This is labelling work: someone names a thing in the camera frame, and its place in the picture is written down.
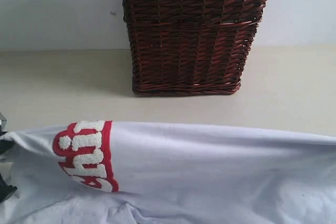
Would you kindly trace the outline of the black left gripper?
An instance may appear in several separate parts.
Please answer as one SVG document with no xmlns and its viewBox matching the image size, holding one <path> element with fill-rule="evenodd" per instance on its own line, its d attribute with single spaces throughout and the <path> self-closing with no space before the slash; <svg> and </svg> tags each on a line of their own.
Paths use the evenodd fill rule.
<svg viewBox="0 0 336 224">
<path fill-rule="evenodd" d="M 14 141 L 1 140 L 1 155 L 15 146 Z M 6 183 L 1 174 L 1 203 L 9 199 L 17 190 L 16 186 L 12 186 Z"/>
</svg>

